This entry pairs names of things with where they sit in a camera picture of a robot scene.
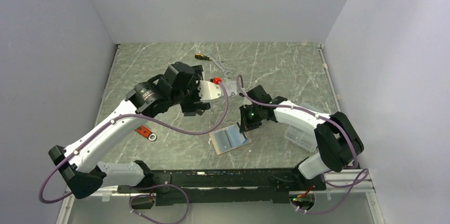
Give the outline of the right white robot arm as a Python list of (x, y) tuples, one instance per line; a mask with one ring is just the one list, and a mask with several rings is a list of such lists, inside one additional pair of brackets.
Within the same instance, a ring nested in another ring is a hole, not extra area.
[(271, 120), (295, 127), (314, 140), (318, 152), (302, 160), (292, 175), (296, 188), (306, 189), (313, 178), (328, 171), (338, 173), (347, 166), (357, 167), (364, 144), (346, 114), (315, 112), (284, 97), (272, 98), (260, 85), (241, 95), (251, 102), (239, 108), (241, 132), (257, 129), (263, 120)]

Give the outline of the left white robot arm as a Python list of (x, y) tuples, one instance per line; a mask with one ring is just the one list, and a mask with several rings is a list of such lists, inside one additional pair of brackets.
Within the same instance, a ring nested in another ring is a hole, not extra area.
[(115, 185), (134, 187), (139, 192), (151, 188), (153, 175), (140, 160), (131, 163), (105, 163), (103, 156), (126, 135), (157, 115), (180, 106), (185, 116), (201, 115), (210, 108), (205, 101), (204, 70), (201, 65), (170, 64), (162, 74), (136, 84), (119, 105), (93, 130), (74, 143), (49, 150), (70, 194), (84, 199), (98, 189)]

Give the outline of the white printed credit card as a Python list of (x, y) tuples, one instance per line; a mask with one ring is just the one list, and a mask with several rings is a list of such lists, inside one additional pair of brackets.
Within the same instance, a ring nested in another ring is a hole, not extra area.
[(225, 81), (222, 84), (225, 87), (226, 94), (228, 97), (234, 97), (238, 94), (236, 81), (234, 80)]

